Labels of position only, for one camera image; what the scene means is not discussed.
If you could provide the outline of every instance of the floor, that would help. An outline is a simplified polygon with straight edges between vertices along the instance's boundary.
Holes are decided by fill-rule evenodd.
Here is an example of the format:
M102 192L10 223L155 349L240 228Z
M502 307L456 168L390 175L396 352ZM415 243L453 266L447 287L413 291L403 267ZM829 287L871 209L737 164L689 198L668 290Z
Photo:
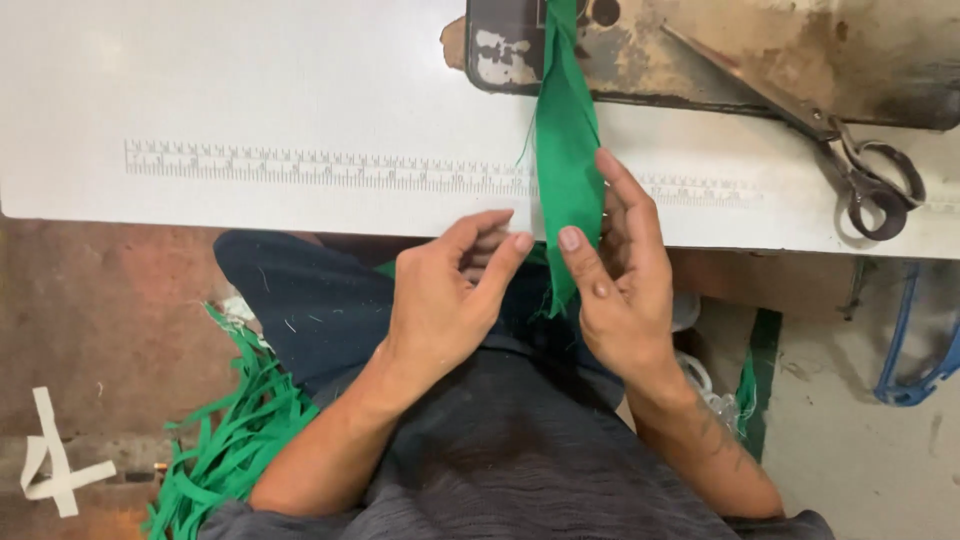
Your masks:
M0 217L0 538L139 537L153 464L168 455L163 422L234 384L232 344L201 307L228 294L209 250L217 233ZM816 509L840 538L955 537L960 377L913 408L870 395L899 297L891 272L878 272L852 323L784 320L763 462L790 511ZM753 317L704 304L697 328L721 390L736 381ZM908 350L921 356L928 341ZM112 459L121 473L77 492L78 517L26 501L18 484L42 385L72 467Z

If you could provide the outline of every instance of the left hand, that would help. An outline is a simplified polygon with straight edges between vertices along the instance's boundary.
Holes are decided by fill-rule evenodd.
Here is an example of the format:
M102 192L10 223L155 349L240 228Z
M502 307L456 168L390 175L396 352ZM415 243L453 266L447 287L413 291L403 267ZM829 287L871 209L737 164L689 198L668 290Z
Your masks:
M534 244L529 233L497 233L512 216L507 209L464 217L436 240L396 258L390 329L369 366L401 406L412 405L463 363L496 322L507 284ZM490 247L489 259L465 272L465 258Z

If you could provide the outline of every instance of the person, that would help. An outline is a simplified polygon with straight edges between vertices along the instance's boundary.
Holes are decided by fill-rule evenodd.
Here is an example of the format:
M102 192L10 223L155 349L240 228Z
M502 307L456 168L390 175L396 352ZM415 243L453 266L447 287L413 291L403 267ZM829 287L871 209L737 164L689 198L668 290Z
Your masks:
M227 278L320 414L201 540L831 538L777 488L674 358L656 205L605 150L602 241L558 243L579 298L549 306L512 213L457 221L396 282L283 233L228 232ZM634 434L615 413L626 395Z

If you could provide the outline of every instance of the white thread scrap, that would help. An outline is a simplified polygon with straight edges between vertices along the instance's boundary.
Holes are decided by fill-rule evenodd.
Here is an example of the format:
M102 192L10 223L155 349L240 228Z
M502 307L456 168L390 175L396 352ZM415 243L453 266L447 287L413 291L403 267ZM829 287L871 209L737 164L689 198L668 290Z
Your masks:
M116 467L113 466L113 461L104 461L80 471L71 472L66 459L66 450L63 448L57 424L54 422L54 408L50 403L50 392L46 386L34 388L34 401L43 436L27 437L27 458L20 473L20 487L23 488L24 496L30 501L53 498L61 518L76 516L79 511L73 491L116 475ZM36 484L30 484L47 454L50 454L52 476Z

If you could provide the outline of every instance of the green fabric scrap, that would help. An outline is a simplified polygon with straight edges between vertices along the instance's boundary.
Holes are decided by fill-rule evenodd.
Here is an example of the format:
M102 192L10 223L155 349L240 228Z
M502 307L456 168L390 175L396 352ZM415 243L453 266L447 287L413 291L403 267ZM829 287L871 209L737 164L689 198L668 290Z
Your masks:
M577 0L549 0L543 80L537 100L537 177L553 285L550 317L564 312L576 285L564 264L557 234L579 227L596 247L603 216L604 181L593 164L600 147L596 113L573 48Z
M290 375L279 372L274 352L256 333L205 307L240 350L230 363L240 373L240 383L232 394L182 423L164 426L199 422L200 436L197 447L188 451L176 439L170 442L173 461L156 500L147 505L150 517L142 526L149 540L195 540L200 525L223 502L250 495L267 464L319 412ZM223 409L214 430L210 415Z

